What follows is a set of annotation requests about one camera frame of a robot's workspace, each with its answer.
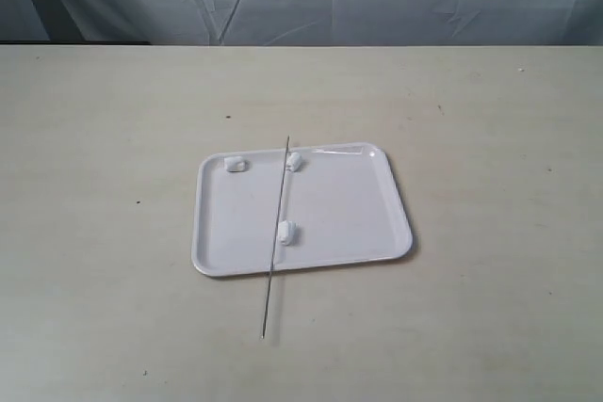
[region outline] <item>white tray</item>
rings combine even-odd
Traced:
[[[199,168],[192,262],[205,275],[267,272],[272,254],[284,149],[221,153]],[[274,270],[396,259],[413,237],[385,153],[370,143],[294,148],[281,220],[298,225],[295,242],[277,243]],[[224,169],[240,155],[246,171]]]

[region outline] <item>metal rod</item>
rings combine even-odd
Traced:
[[[279,192],[279,205],[276,209],[276,221],[274,224],[274,237],[272,239],[272,257],[270,258],[270,270],[268,283],[266,285],[266,304],[264,305],[264,322],[262,322],[262,339],[266,337],[266,324],[268,322],[268,305],[270,303],[270,287],[272,286],[272,272],[274,271],[274,255],[276,254],[276,236],[279,232],[279,220],[281,218],[281,204],[283,203],[283,187],[285,186],[286,155],[289,153],[289,136],[286,138],[285,157],[283,158],[283,175],[281,176],[281,191]]]

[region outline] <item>table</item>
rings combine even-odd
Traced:
[[[2,400],[603,396],[603,49],[0,48]],[[211,153],[369,141],[417,246],[212,280]]]

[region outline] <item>small white block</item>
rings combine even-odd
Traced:
[[[226,171],[237,172],[247,169],[247,162],[240,155],[224,157],[224,168]]]
[[[289,171],[297,171],[302,164],[302,155],[299,153],[291,153],[286,159],[286,169]]]
[[[293,221],[284,220],[279,223],[279,228],[276,234],[277,239],[283,245],[290,245],[295,238],[297,225]]]

